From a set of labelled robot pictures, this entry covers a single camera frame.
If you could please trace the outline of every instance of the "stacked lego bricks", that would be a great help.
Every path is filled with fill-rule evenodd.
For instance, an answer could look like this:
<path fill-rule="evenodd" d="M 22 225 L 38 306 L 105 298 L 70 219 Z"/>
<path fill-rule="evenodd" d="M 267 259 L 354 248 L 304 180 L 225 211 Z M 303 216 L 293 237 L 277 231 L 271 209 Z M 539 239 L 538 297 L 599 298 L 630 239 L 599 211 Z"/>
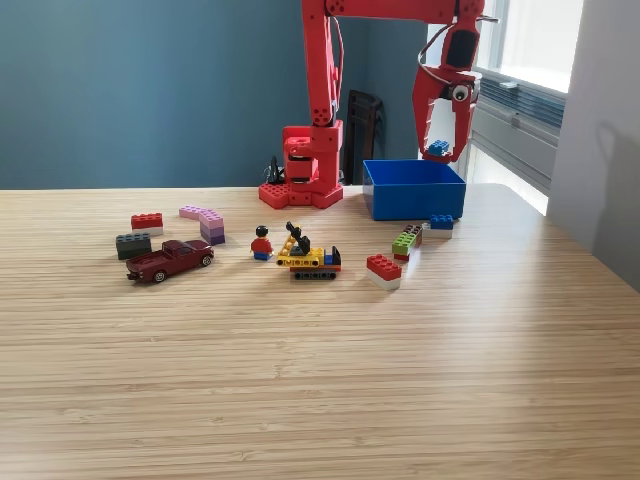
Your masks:
<path fill-rule="evenodd" d="M 402 268 L 384 255 L 373 255 L 367 258 L 367 278 L 385 290 L 396 290 L 402 281 Z"/>
<path fill-rule="evenodd" d="M 180 216 L 198 220 L 200 222 L 200 235 L 209 245 L 225 243 L 222 215 L 208 208 L 186 205 L 180 209 Z"/>
<path fill-rule="evenodd" d="M 151 235 L 148 233 L 133 233 L 116 237 L 118 260 L 129 260 L 151 253 Z"/>
<path fill-rule="evenodd" d="M 144 213 L 131 217 L 132 233 L 148 233 L 157 237 L 164 233 L 161 213 Z"/>
<path fill-rule="evenodd" d="M 428 238 L 452 238 L 453 217 L 451 215 L 431 215 L 429 223 L 425 226 L 424 236 Z"/>
<path fill-rule="evenodd" d="M 422 225 L 407 225 L 391 246 L 393 258 L 408 262 L 411 254 L 422 245 Z"/>

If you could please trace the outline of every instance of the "red toy truck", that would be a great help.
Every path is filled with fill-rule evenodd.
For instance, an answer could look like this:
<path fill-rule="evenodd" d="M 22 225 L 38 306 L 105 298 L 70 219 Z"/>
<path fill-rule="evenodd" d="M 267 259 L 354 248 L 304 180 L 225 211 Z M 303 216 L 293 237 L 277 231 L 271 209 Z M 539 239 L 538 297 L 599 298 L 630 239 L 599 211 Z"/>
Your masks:
<path fill-rule="evenodd" d="M 162 250 L 147 253 L 127 261 L 129 280 L 160 283 L 171 275 L 202 265 L 208 267 L 213 260 L 213 250 L 202 240 L 181 242 L 169 240 Z"/>

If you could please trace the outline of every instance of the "white wall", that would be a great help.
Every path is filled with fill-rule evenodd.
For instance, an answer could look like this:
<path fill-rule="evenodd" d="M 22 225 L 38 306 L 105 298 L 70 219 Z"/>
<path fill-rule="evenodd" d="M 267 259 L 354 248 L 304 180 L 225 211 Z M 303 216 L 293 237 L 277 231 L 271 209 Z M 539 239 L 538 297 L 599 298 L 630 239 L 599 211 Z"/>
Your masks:
<path fill-rule="evenodd" d="M 585 0 L 549 217 L 640 290 L 638 0 Z"/>

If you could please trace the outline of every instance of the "black chair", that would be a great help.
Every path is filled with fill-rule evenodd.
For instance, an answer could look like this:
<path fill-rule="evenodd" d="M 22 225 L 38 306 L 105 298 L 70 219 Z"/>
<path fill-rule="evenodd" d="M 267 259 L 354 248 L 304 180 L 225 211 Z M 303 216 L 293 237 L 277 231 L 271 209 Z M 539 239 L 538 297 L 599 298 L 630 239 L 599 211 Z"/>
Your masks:
<path fill-rule="evenodd" d="M 362 131 L 361 142 L 357 142 L 357 132 Z M 358 165 L 363 160 L 373 158 L 373 150 L 377 137 L 384 131 L 384 106 L 382 100 L 357 90 L 349 92 L 349 110 L 347 114 L 347 138 L 344 149 L 343 172 L 344 184 L 352 185 L 356 167 L 356 143 L 362 144 L 362 153 Z"/>

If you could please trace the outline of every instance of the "blue plastic box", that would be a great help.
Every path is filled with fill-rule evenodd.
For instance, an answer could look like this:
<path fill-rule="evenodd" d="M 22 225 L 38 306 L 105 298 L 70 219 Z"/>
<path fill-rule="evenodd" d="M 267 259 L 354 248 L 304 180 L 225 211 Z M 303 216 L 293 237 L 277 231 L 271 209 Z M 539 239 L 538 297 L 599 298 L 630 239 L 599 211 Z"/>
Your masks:
<path fill-rule="evenodd" d="M 365 160 L 362 185 L 374 220 L 460 218 L 467 185 L 451 167 L 427 160 Z"/>

